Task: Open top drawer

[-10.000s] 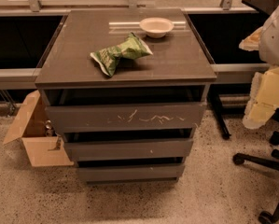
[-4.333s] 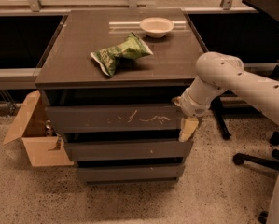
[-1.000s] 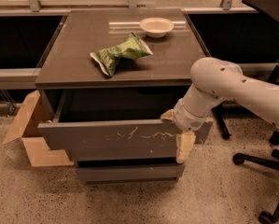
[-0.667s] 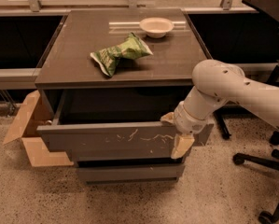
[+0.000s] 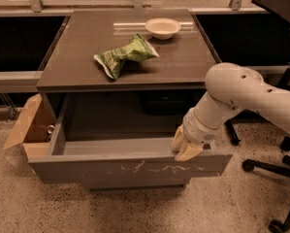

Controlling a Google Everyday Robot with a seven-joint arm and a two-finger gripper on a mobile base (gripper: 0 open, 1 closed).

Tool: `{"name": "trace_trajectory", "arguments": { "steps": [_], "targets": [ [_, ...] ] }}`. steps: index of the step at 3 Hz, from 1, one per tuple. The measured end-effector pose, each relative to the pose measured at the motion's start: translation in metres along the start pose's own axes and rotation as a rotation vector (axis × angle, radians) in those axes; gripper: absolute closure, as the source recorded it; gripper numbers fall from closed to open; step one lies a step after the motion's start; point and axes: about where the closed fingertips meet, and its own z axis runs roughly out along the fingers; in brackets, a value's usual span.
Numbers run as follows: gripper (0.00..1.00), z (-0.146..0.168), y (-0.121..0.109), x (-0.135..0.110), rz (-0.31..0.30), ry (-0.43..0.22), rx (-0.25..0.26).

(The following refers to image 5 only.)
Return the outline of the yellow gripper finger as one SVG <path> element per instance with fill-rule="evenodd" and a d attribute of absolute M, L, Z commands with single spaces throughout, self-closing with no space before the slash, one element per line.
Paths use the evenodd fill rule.
<path fill-rule="evenodd" d="M 172 141 L 172 145 L 171 145 L 172 152 L 179 152 L 180 151 L 183 140 L 184 140 L 183 127 L 179 126 L 177 128 L 176 134 L 175 134 L 174 139 Z"/>
<path fill-rule="evenodd" d="M 192 143 L 186 143 L 183 145 L 179 153 L 176 155 L 175 160 L 178 162 L 184 162 L 192 159 L 203 151 L 203 147 Z"/>

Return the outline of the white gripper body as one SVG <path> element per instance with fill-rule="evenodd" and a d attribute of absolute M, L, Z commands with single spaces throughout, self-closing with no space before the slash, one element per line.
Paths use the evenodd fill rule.
<path fill-rule="evenodd" d="M 203 146 L 210 144 L 219 132 L 220 122 L 196 108 L 191 108 L 182 121 L 183 133 L 188 142 Z"/>

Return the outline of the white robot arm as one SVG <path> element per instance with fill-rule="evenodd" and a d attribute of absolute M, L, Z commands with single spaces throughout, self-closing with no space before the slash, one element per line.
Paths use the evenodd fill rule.
<path fill-rule="evenodd" d="M 257 71 L 219 63 L 208 70 L 205 87 L 203 97 L 189 109 L 177 128 L 172 141 L 176 161 L 187 161 L 200 154 L 220 127 L 244 110 L 290 134 L 290 91 L 265 83 Z"/>

